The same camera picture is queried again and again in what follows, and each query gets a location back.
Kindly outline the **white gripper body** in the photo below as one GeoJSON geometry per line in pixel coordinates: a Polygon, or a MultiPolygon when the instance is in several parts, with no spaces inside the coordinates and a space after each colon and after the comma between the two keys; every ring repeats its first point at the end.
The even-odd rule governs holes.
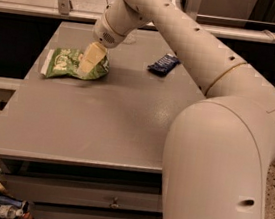
{"type": "Polygon", "coordinates": [[[112,30],[104,16],[95,22],[92,31],[94,39],[102,43],[106,48],[115,48],[126,39],[125,36],[115,33],[115,31],[112,30]]]}

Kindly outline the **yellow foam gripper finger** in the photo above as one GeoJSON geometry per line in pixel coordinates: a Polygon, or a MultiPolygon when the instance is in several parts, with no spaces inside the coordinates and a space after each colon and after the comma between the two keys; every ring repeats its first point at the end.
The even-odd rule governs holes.
{"type": "Polygon", "coordinates": [[[89,74],[91,70],[102,60],[107,54],[107,49],[98,42],[91,43],[83,53],[78,67],[79,73],[89,74]]]}

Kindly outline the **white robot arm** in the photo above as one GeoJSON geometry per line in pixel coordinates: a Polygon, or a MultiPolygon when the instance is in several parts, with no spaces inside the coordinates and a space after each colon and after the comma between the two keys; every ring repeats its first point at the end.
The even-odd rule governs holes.
{"type": "Polygon", "coordinates": [[[95,23],[94,39],[113,48],[148,22],[205,95],[169,128],[162,219],[264,219],[275,86],[171,0],[116,0],[95,23]]]}

